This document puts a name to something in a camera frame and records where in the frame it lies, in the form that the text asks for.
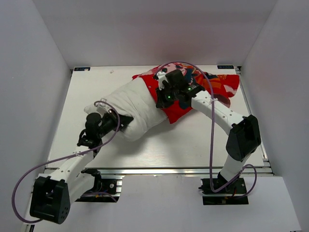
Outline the white pillow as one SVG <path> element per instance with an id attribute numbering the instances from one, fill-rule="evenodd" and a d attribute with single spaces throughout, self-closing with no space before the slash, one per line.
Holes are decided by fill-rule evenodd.
<path id="1" fill-rule="evenodd" d="M 133 142 L 141 138 L 149 129 L 167 119 L 166 114 L 156 108 L 147 85 L 139 77 L 101 100 L 113 106 L 118 114 L 133 118 L 126 128 L 118 133 L 119 137 L 128 141 Z"/>

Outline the red pink patterned pillowcase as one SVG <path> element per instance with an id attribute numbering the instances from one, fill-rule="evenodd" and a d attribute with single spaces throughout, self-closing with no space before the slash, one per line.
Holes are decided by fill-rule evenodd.
<path id="1" fill-rule="evenodd" d="M 239 76 L 237 74 L 211 74 L 209 72 L 201 73 L 193 65 L 183 62 L 173 62 L 164 66 L 161 70 L 167 73 L 179 69 L 189 83 L 198 83 L 208 92 L 212 86 L 214 98 L 218 99 L 222 104 L 230 107 L 230 98 L 232 98 L 239 87 Z M 157 101 L 155 89 L 158 88 L 158 82 L 154 80 L 154 74 L 159 67 L 154 67 L 147 72 L 132 76 L 133 79 L 141 78 L 145 82 L 152 98 Z"/>

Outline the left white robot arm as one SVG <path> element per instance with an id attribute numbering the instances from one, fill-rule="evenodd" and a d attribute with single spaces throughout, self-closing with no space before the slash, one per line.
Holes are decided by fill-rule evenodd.
<path id="1" fill-rule="evenodd" d="M 74 157 L 66 159 L 48 176 L 39 176 L 35 180 L 29 214 L 40 220 L 62 224 L 76 200 L 101 195 L 100 171 L 86 166 L 99 153 L 102 138 L 111 131 L 126 128 L 132 120 L 131 116 L 118 116 L 114 110 L 102 116 L 90 113 L 79 135 Z"/>

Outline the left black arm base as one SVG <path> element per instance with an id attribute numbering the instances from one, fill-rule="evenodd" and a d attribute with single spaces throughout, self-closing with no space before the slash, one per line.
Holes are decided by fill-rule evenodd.
<path id="1" fill-rule="evenodd" d="M 101 178 L 95 181 L 95 186 L 85 192 L 76 202 L 84 203 L 116 203 L 122 190 L 121 178 Z"/>

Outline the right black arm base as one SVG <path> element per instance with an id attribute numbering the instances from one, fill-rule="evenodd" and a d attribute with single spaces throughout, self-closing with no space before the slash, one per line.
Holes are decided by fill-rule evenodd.
<path id="1" fill-rule="evenodd" d="M 248 205 L 246 184 L 243 178 L 239 178 L 225 189 L 213 192 L 210 187 L 210 179 L 201 179 L 201 186 L 198 188 L 202 193 L 203 205 Z"/>

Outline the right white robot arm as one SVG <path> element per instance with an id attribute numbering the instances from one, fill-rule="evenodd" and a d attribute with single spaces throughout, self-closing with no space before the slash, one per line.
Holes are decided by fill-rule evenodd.
<path id="1" fill-rule="evenodd" d="M 227 159 L 218 174 L 218 188 L 210 183 L 213 192 L 228 193 L 235 188 L 249 156 L 261 144 L 258 120 L 255 116 L 242 116 L 215 100 L 212 91 L 207 91 L 197 83 L 188 83 L 180 70 L 169 73 L 158 72 L 154 79 L 156 88 L 156 107 L 167 109 L 175 102 L 191 107 L 211 119 L 211 124 L 220 126 L 227 134 Z"/>

